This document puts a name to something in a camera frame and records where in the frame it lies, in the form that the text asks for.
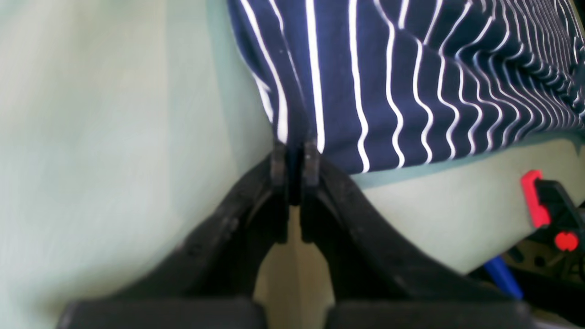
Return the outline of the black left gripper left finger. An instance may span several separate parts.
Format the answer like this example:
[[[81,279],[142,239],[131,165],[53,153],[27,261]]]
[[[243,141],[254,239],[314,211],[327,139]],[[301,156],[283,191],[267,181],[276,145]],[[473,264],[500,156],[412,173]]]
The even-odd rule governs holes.
[[[259,268],[287,240],[286,146],[244,174],[219,206],[146,275],[72,302],[59,329],[266,329],[252,296]]]

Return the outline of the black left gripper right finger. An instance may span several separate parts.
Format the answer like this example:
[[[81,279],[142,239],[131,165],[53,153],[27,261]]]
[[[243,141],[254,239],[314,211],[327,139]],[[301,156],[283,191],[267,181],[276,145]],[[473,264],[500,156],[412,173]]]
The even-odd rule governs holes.
[[[302,238],[330,272],[327,329],[531,329],[529,307],[457,274],[399,233],[315,140],[299,167]]]

